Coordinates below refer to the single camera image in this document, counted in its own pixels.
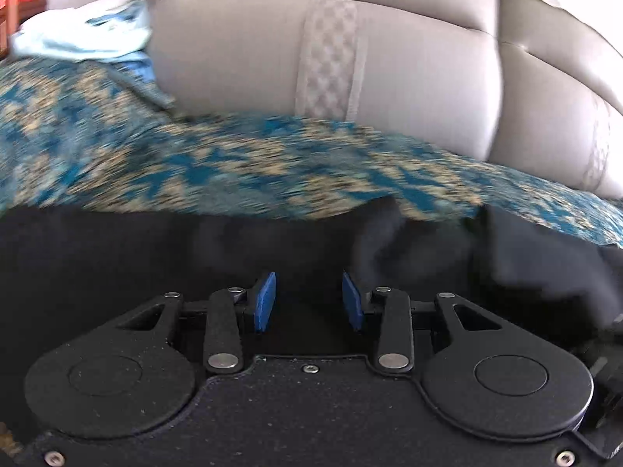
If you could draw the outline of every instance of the gray upholstered seat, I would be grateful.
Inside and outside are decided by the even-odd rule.
[[[539,0],[156,0],[191,114],[352,119],[623,197],[623,58]]]

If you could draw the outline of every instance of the screw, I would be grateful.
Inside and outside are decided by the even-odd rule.
[[[556,465],[558,467],[571,467],[575,463],[575,454],[573,451],[563,451],[556,457]]]
[[[238,365],[238,357],[231,353],[217,353],[208,358],[208,364],[215,369],[232,369]]]
[[[317,374],[319,370],[317,365],[303,365],[303,372],[306,374]]]
[[[58,451],[48,451],[43,459],[50,467],[63,467],[65,465],[65,457]]]
[[[403,369],[409,365],[409,358],[400,353],[387,353],[379,357],[379,365],[386,369]]]

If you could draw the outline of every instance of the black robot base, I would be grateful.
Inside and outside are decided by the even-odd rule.
[[[249,354],[276,276],[202,302],[167,293],[44,355],[25,391],[52,467],[617,465],[591,441],[573,355],[453,293],[412,301],[343,276],[362,352]]]

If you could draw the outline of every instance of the black cloth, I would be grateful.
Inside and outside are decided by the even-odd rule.
[[[278,292],[257,349],[358,352],[345,268],[415,300],[457,293],[563,348],[623,312],[622,250],[491,207],[442,222],[406,219],[389,197],[316,221],[18,207],[0,219],[0,421],[23,441],[36,433],[23,378],[64,341],[156,295],[206,299],[266,271]]]

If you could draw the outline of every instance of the wooden furniture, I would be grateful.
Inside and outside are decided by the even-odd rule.
[[[32,16],[45,11],[48,0],[6,0],[0,9],[0,59],[9,53],[9,37],[14,34],[21,23]]]

